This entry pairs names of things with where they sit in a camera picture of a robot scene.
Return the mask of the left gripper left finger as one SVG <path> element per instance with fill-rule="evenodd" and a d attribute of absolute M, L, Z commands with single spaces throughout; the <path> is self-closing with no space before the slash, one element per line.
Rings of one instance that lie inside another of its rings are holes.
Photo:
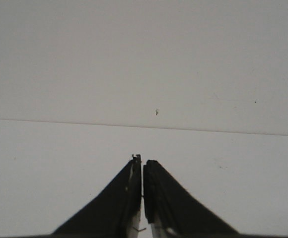
<path fill-rule="evenodd" d="M 59 226 L 54 235 L 137 235 L 141 219 L 142 167 L 132 159 L 87 205 Z"/>

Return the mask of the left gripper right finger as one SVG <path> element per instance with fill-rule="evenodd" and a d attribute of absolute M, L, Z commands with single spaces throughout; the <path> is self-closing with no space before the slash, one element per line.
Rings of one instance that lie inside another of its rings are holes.
<path fill-rule="evenodd" d="M 143 167 L 144 209 L 154 235 L 238 235 L 197 201 L 158 161 Z"/>

